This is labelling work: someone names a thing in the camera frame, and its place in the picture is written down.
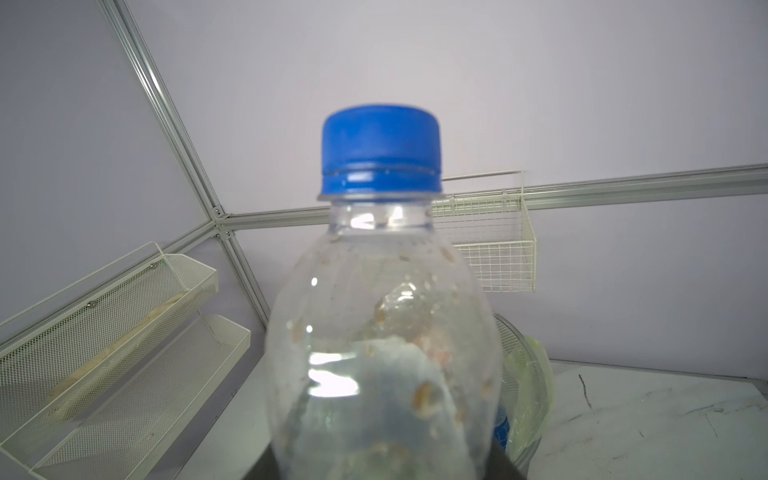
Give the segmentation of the small blue label bottle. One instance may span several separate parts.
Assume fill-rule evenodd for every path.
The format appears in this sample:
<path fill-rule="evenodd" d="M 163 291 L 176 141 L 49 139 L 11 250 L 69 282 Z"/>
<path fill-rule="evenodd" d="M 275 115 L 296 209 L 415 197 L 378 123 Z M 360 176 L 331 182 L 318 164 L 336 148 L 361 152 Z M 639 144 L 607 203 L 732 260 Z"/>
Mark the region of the small blue label bottle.
<path fill-rule="evenodd" d="M 480 479 L 500 398 L 487 298 L 435 229 L 437 119 L 372 104 L 322 127 L 326 232 L 271 309 L 264 362 L 283 479 Z"/>

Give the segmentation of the white mesh two-tier shelf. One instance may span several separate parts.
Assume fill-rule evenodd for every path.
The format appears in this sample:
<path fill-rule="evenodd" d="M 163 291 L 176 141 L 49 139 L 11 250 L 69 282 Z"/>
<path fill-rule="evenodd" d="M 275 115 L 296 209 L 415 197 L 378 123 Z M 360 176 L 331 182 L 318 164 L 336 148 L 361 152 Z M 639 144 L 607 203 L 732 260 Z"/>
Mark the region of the white mesh two-tier shelf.
<path fill-rule="evenodd" d="M 150 243 L 4 319 L 2 477 L 147 477 L 249 349 L 218 290 Z"/>

